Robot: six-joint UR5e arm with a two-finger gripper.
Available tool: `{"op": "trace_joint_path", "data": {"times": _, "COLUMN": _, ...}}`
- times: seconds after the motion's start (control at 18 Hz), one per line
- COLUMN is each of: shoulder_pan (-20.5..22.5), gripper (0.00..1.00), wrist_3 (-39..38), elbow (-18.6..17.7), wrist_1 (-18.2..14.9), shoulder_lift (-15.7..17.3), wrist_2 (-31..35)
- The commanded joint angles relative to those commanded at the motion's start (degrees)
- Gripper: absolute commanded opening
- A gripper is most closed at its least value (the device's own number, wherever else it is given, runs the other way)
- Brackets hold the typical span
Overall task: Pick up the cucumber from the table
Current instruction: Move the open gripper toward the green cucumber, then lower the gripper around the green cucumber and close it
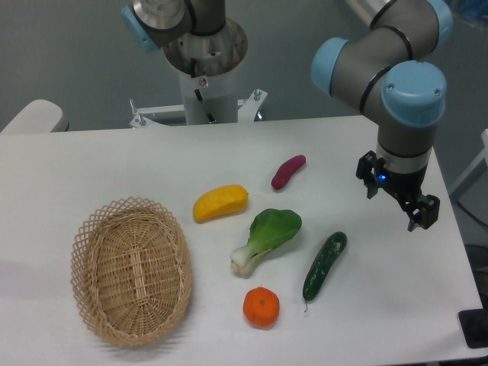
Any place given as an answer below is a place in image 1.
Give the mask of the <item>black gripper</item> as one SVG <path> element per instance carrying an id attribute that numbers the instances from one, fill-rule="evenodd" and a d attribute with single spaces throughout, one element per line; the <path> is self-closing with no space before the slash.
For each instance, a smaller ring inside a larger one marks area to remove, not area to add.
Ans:
<path id="1" fill-rule="evenodd" d="M 400 207 L 407 214 L 407 230 L 420 227 L 427 230 L 438 220 L 440 199 L 422 194 L 432 150 L 417 156 L 396 156 L 385 149 L 367 152 L 358 160 L 356 177 L 367 188 L 367 198 L 373 198 L 380 188 L 400 199 Z"/>

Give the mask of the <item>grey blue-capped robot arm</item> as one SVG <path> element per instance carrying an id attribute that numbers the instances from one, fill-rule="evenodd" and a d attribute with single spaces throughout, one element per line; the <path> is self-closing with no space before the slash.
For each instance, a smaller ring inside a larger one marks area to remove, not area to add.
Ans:
<path id="1" fill-rule="evenodd" d="M 369 27 L 359 41 L 327 40 L 315 53 L 313 83 L 378 127 L 377 148 L 359 160 L 356 175 L 368 196 L 395 198 L 409 227 L 428 229 L 440 201 L 422 182 L 445 111 L 447 82 L 423 57 L 450 36 L 453 17 L 443 1 L 351 1 Z M 253 120 L 257 97 L 239 106 L 235 71 L 245 59 L 244 30 L 223 1 L 133 1 L 122 9 L 133 38 L 148 52 L 163 50 L 179 74 L 188 124 Z"/>

